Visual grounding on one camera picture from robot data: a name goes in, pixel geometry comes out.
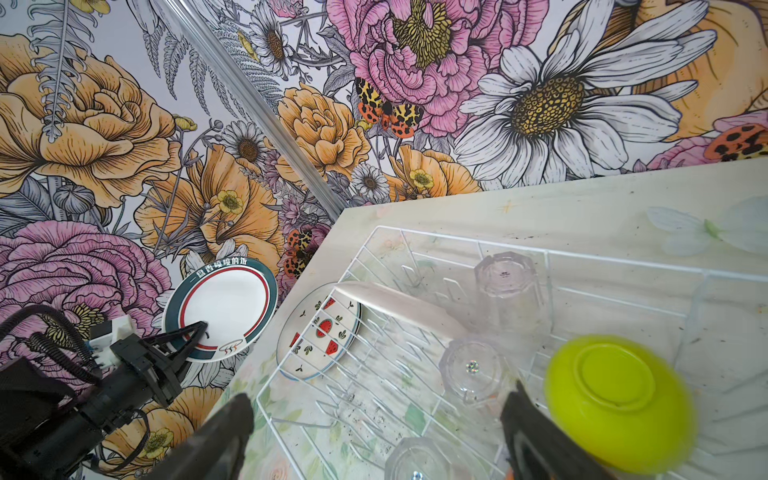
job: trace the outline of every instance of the fern leaf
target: fern leaf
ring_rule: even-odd
[[[219,80],[219,77],[214,73],[213,69],[210,67],[208,68],[208,71],[210,72],[210,83],[214,85],[214,89],[216,89],[216,93],[219,95],[219,100],[221,100],[221,104],[233,115],[237,116],[235,113],[235,110],[232,109],[232,105],[230,105],[230,99],[227,97],[227,87],[224,86],[223,83]]]
[[[176,99],[174,82],[176,81],[176,75],[179,73],[179,65],[187,54],[188,46],[189,44],[186,38],[182,37],[181,40],[177,40],[170,32],[168,32],[168,35],[165,38],[163,69],[165,70],[165,84],[168,86],[168,91],[174,99]]]
[[[197,50],[194,48],[190,48],[190,75],[192,76],[194,94],[197,96],[197,101],[200,102],[203,111],[210,115],[208,106],[205,105],[205,73],[207,71],[208,66],[205,64],[205,61],[200,58],[200,54],[197,53]]]
[[[245,109],[243,109],[243,105],[240,104],[240,102],[235,98],[234,95],[232,95],[232,92],[230,92],[230,97],[232,97],[232,103],[235,104],[235,108],[237,111],[240,112],[240,115],[243,116],[243,118],[248,118],[248,114],[245,113]]]
[[[75,84],[72,78],[80,79],[75,65],[84,69],[85,63],[78,56],[78,49],[91,53],[88,44],[80,35],[86,35],[93,41],[89,28],[81,22],[81,18],[90,20],[95,26],[96,18],[89,13],[81,12],[70,5],[67,0],[61,2],[31,5],[27,13],[30,18],[36,15],[47,15],[53,19],[41,25],[29,27],[29,35],[35,37],[30,47],[39,51],[47,48],[50,53],[32,60],[32,65],[44,65],[38,73],[40,92],[43,93],[43,133],[48,141],[53,143],[61,136],[61,126],[66,117],[66,111],[74,100]]]
[[[144,33],[144,47],[147,49],[147,56],[158,78],[162,78],[160,75],[160,40],[163,38],[163,33],[165,33],[165,25],[162,23],[154,28],[152,35],[147,32]]]

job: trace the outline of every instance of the tabletop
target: tabletop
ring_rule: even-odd
[[[344,210],[214,412],[237,393],[255,398],[276,368],[276,341],[293,308],[318,286],[337,281],[378,225],[764,274],[768,271],[767,258],[724,242],[714,242],[704,253],[691,257],[665,254],[661,244],[666,233],[650,223],[646,210],[670,207],[701,219],[714,219],[742,200],[768,193],[767,180],[768,162],[756,159]],[[274,395],[271,401],[284,402]],[[265,425],[266,420],[257,412],[240,477],[298,478]],[[323,467],[317,465],[308,478],[323,478]]]

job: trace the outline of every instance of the black cable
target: black cable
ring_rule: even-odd
[[[134,451],[133,451],[133,452],[131,452],[131,454],[130,454],[129,456],[125,457],[125,460],[123,460],[122,462],[120,462],[120,463],[118,464],[118,466],[116,466],[116,467],[115,467],[115,468],[113,468],[112,470],[104,470],[104,469],[102,469],[102,468],[99,468],[99,467],[98,467],[98,461],[97,461],[97,463],[95,463],[95,464],[94,464],[94,463],[91,463],[91,470],[95,470],[96,472],[99,472],[99,473],[103,473],[103,474],[106,474],[106,475],[108,475],[108,474],[110,474],[110,473],[113,473],[113,472],[116,472],[116,471],[118,471],[118,470],[122,470],[123,468],[127,467],[129,463],[131,463],[132,461],[134,461],[134,460],[136,459],[136,457],[138,457],[138,456],[139,456],[139,454],[141,453],[141,451],[142,451],[142,450],[144,450],[144,447],[145,447],[145,446],[147,446],[147,440],[149,440],[149,433],[150,433],[150,432],[149,432],[149,417],[147,417],[147,414],[144,412],[144,410],[141,410],[141,409],[133,409],[133,410],[131,410],[131,411],[132,411],[133,413],[137,413],[137,414],[139,414],[139,416],[141,417],[141,419],[142,419],[142,420],[144,420],[144,426],[147,428],[147,431],[146,431],[146,432],[144,432],[144,436],[143,436],[143,437],[141,437],[141,441],[139,442],[139,444],[136,446],[136,448],[134,449]]]
[[[101,381],[99,377],[90,373],[77,363],[71,361],[47,336],[40,332],[32,333],[27,343],[31,348],[43,352],[49,359],[56,362],[62,369],[70,372],[75,378],[83,382],[96,384]]]
[[[85,345],[83,337],[80,336],[80,333],[74,328],[74,325],[72,325],[70,321],[67,320],[67,317],[64,316],[62,312],[56,310],[55,308],[51,308],[50,306],[35,304],[27,305],[21,308],[18,312],[8,317],[6,321],[0,323],[0,340],[3,340],[14,328],[16,328],[16,326],[26,320],[27,317],[32,315],[47,315],[48,318],[55,321],[66,332],[67,337],[72,341],[75,352],[85,363],[87,370],[94,372],[97,377],[101,378],[101,369],[96,364],[96,360],[94,360],[91,351]]]

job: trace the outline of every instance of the yellow flower center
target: yellow flower center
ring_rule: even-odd
[[[256,159],[259,157],[259,145],[252,141],[243,139],[239,145],[237,145],[237,153],[242,157],[248,160],[250,163],[253,163],[256,161]]]
[[[571,120],[583,100],[581,82],[553,78],[523,96],[511,114],[511,125],[523,135],[555,131]]]
[[[373,178],[371,177],[366,177],[362,181],[362,184],[365,185],[366,188],[368,188],[368,190],[375,190],[376,188],[379,187],[379,184],[376,183],[376,180],[373,180]]]
[[[404,21],[395,18],[393,24],[397,42],[411,48],[419,68],[442,60],[451,49],[451,20],[443,3],[411,0],[411,16]]]
[[[278,35],[276,31],[270,30],[267,32],[266,46],[270,48],[272,55],[274,55],[278,61],[282,61],[286,57],[283,52],[283,39],[280,38],[280,35]]]
[[[106,317],[100,310],[91,308],[85,303],[77,305],[72,309],[72,312],[80,319],[80,322],[74,325],[74,329],[78,331],[83,339],[90,339],[91,327],[106,320]],[[69,339],[65,330],[62,329],[58,323],[47,315],[42,315],[41,318],[46,325],[48,325],[48,328],[45,329],[45,336],[53,340],[53,342],[61,348],[74,348],[74,343]]]
[[[432,175],[426,173],[421,168],[413,170],[409,176],[411,177],[414,186],[419,190],[428,190],[435,186],[435,179],[432,178]]]
[[[243,199],[237,196],[234,190],[225,190],[217,195],[219,199],[219,208],[226,214],[243,213]]]
[[[157,458],[168,450],[168,446],[173,440],[174,433],[165,427],[156,432],[150,432],[147,444],[139,457]]]

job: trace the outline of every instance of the pink peony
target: pink peony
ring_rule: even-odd
[[[502,50],[528,45],[548,0],[329,0],[355,75],[394,104],[424,107],[425,133],[457,136],[469,119],[458,106],[479,93]]]
[[[741,127],[746,124],[758,124],[768,128],[768,110],[753,111],[736,117],[721,118],[715,120],[713,126],[715,131],[722,133],[733,127]],[[654,157],[643,171],[719,163],[720,159],[706,158],[704,156],[704,151],[712,141],[713,138],[707,137],[685,138],[675,144],[674,147]],[[639,169],[641,167],[635,164],[634,170],[638,171]]]
[[[266,0],[275,15],[283,18],[296,18],[302,12],[304,0]]]
[[[91,326],[125,314],[140,336],[149,336],[159,333],[151,325],[162,310],[157,297],[170,287],[168,271],[149,250],[89,223],[49,220],[30,223],[16,238],[0,237],[0,319],[42,303],[64,312],[84,339]],[[26,356],[47,375],[82,388],[27,347],[25,339],[33,332],[45,333],[65,352],[71,348],[56,324],[32,316],[0,340],[0,365]]]
[[[704,158],[704,151],[710,143],[712,143],[711,138],[684,138],[674,147],[654,157],[647,165],[646,170],[666,170],[667,168],[716,163],[717,160]]]

